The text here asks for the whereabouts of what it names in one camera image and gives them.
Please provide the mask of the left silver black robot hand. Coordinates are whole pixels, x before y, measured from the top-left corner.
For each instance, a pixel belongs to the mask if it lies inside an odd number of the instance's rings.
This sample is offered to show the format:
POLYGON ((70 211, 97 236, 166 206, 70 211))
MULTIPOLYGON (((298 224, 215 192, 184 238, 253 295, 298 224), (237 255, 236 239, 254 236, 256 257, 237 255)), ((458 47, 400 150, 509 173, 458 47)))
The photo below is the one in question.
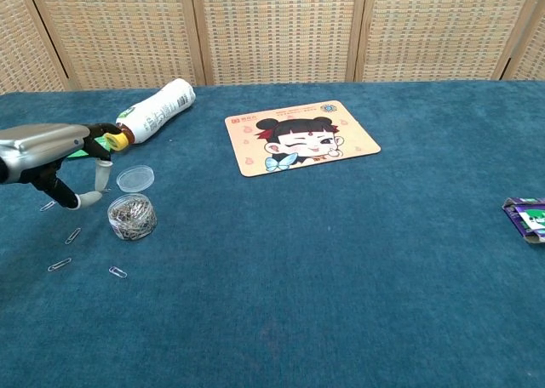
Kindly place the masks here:
POLYGON ((96 139, 121 129, 111 123, 34 123, 1 131, 1 183, 31 184, 60 206, 71 210, 97 203, 112 169, 111 155, 96 139), (72 153, 83 150, 96 159, 95 188, 77 194, 57 171, 72 153))

